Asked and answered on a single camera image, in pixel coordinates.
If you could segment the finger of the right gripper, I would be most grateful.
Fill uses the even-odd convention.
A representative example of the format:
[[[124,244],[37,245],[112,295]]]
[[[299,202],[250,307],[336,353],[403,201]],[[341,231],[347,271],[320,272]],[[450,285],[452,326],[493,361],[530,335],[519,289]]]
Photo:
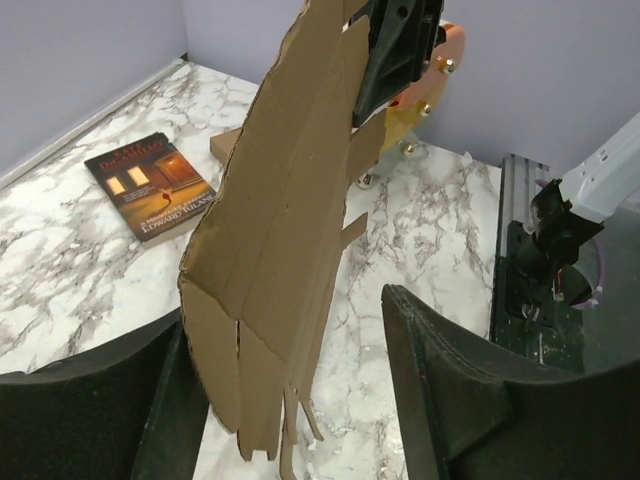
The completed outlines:
[[[443,0],[371,0],[352,17],[369,19],[369,59],[353,109],[362,126],[380,107],[417,82],[435,47],[446,40]]]

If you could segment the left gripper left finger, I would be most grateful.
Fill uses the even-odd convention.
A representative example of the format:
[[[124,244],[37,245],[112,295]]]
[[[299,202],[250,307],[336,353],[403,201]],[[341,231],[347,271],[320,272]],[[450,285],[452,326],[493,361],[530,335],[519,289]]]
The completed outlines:
[[[190,479],[208,401],[164,319],[1,377],[4,479]]]

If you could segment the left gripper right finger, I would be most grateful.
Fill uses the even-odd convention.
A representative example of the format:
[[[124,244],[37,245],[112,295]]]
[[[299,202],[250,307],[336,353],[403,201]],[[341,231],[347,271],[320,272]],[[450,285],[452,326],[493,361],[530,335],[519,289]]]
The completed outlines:
[[[412,479],[635,479],[639,365],[576,374],[526,359],[400,285],[381,292]]]

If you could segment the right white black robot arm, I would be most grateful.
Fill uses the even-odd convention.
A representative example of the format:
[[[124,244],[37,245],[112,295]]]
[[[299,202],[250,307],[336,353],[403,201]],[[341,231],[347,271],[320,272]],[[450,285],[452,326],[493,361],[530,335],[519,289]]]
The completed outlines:
[[[463,28],[442,21],[441,1],[364,1],[348,14],[369,22],[369,58],[352,124],[381,114],[385,148],[399,142],[435,109],[464,55]],[[574,264],[618,207],[639,189],[639,119],[633,117],[598,150],[531,200],[533,232],[516,261],[543,281]]]

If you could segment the folded brown cardboard box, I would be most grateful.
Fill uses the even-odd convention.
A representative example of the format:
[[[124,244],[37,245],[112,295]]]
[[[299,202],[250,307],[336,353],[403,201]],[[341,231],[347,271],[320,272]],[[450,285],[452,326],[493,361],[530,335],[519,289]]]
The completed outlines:
[[[242,128],[238,127],[210,137],[210,152],[223,166],[228,164],[231,152],[241,133]]]

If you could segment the white orange tape dispenser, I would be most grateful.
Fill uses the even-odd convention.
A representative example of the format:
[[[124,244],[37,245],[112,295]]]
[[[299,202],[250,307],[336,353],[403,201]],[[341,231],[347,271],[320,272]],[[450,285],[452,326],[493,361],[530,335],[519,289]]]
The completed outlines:
[[[440,21],[440,26],[445,33],[444,42],[434,48],[421,79],[387,106],[386,136],[379,160],[355,182],[361,189],[381,180],[401,161],[418,156],[415,129],[435,112],[450,76],[462,63],[466,45],[466,32],[462,26],[444,20]]]

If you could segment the dark orange paperback book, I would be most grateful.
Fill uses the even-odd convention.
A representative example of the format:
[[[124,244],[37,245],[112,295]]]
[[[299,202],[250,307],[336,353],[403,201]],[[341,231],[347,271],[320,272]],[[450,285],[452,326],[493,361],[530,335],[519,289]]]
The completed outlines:
[[[162,132],[84,165],[142,243],[188,228],[215,198],[215,190]]]

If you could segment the black mounting rail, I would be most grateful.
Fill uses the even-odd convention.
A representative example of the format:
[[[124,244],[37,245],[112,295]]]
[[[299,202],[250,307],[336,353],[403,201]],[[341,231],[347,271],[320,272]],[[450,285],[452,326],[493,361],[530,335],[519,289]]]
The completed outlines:
[[[530,360],[581,373],[582,313],[601,285],[574,265],[604,226],[572,213],[547,171],[514,154],[502,161],[489,339]]]

